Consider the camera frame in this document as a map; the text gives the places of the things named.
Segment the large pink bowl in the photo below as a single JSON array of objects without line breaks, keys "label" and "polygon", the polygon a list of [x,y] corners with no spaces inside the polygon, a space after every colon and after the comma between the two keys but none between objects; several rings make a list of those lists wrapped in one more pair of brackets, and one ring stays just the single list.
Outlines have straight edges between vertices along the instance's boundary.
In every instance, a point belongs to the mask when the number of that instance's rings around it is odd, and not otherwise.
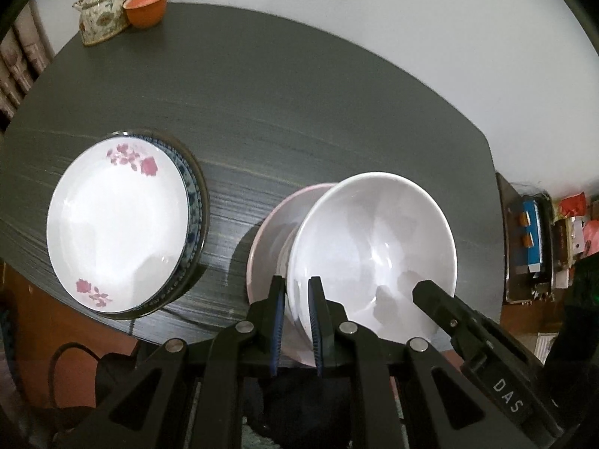
[{"label": "large pink bowl", "polygon": [[[286,277],[288,256],[298,227],[316,201],[335,183],[317,183],[297,190],[279,203],[259,227],[250,248],[246,287],[249,302],[267,298],[272,277]],[[296,364],[315,367],[313,347],[301,326],[297,326],[285,305],[281,356]]]}]

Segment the beige patterned curtain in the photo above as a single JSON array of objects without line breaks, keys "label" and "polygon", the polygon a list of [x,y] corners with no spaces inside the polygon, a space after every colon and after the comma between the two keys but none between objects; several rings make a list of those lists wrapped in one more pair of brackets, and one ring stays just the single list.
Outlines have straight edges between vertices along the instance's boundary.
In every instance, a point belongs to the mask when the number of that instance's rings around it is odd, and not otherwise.
[{"label": "beige patterned curtain", "polygon": [[27,3],[1,39],[1,117],[12,120],[53,58],[37,8]]}]

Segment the floral ceramic teapot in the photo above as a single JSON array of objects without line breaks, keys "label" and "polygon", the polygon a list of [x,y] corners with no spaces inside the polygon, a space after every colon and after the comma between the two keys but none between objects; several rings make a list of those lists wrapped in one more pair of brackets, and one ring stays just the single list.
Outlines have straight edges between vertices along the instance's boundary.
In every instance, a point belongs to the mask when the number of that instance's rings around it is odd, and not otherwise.
[{"label": "floral ceramic teapot", "polygon": [[79,12],[79,34],[86,47],[115,37],[129,25],[123,8],[127,0],[77,0],[72,7]]}]

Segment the large blue floral plate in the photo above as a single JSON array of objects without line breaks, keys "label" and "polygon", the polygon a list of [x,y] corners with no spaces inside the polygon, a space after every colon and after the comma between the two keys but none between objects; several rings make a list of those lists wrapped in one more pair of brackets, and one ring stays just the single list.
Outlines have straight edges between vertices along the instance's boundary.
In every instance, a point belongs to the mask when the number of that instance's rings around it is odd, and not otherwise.
[{"label": "large blue floral plate", "polygon": [[174,160],[174,164],[184,180],[190,204],[190,225],[188,226],[181,260],[167,284],[157,294],[137,307],[124,312],[106,314],[106,317],[113,319],[131,319],[148,315],[185,294],[205,271],[204,266],[200,265],[200,257],[203,253],[210,222],[209,193],[206,180],[199,161],[190,149],[173,135],[151,129],[115,131],[111,135],[107,135],[107,138],[127,136],[148,141]]}]

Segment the side shelf with clutter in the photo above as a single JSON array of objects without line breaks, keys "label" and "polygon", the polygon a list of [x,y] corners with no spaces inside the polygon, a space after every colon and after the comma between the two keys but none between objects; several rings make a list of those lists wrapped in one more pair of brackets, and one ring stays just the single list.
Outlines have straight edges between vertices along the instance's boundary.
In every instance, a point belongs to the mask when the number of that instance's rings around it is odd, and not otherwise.
[{"label": "side shelf with clutter", "polygon": [[544,190],[519,192],[500,173],[496,180],[505,236],[506,304],[549,300],[571,284],[576,260],[588,252],[584,237],[589,202],[584,193],[552,200]]}]

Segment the white bowl pink base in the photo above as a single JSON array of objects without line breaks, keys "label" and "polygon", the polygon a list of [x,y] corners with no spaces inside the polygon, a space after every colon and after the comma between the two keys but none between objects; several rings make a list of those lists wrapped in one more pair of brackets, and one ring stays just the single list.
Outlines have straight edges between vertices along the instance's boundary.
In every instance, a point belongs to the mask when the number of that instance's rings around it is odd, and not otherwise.
[{"label": "white bowl pink base", "polygon": [[388,172],[354,175],[316,201],[291,243],[287,305],[306,337],[312,336],[308,281],[313,277],[349,320],[381,339],[431,340],[439,329],[414,304],[412,290],[432,280],[455,293],[454,236],[440,206],[418,184]]}]

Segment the orange lidded cup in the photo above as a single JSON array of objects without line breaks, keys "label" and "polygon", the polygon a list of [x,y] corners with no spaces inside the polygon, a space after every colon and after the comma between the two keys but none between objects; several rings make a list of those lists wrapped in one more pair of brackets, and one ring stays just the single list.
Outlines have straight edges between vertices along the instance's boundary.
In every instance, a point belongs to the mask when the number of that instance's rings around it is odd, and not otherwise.
[{"label": "orange lidded cup", "polygon": [[145,30],[154,27],[164,18],[167,0],[127,0],[123,8],[132,27]]}]

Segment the white plate pink flowers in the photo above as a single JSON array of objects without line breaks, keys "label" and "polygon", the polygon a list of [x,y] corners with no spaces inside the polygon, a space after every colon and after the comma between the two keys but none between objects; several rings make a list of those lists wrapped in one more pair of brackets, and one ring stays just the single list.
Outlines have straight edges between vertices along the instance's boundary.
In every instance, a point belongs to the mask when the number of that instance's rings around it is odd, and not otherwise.
[{"label": "white plate pink flowers", "polygon": [[100,314],[154,298],[178,269],[192,224],[180,169],[164,149],[131,136],[94,144],[55,187],[47,248],[64,290]]}]

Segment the small blue floral plate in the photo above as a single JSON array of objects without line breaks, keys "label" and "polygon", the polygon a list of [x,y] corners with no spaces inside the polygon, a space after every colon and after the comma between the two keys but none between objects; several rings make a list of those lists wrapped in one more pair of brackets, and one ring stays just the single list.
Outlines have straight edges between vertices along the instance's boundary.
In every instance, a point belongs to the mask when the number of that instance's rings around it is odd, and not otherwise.
[{"label": "small blue floral plate", "polygon": [[160,309],[160,307],[174,300],[174,298],[183,292],[186,284],[189,282],[192,270],[197,266],[205,237],[207,236],[209,224],[208,195],[205,180],[197,161],[181,146],[156,134],[136,133],[132,134],[132,137],[145,140],[157,146],[174,161],[174,165],[183,179],[188,199],[188,227],[184,250],[178,266],[171,275],[170,280],[167,281],[167,284],[157,294],[154,294],[149,300],[144,301],[140,306],[126,312],[128,316],[143,316]]}]

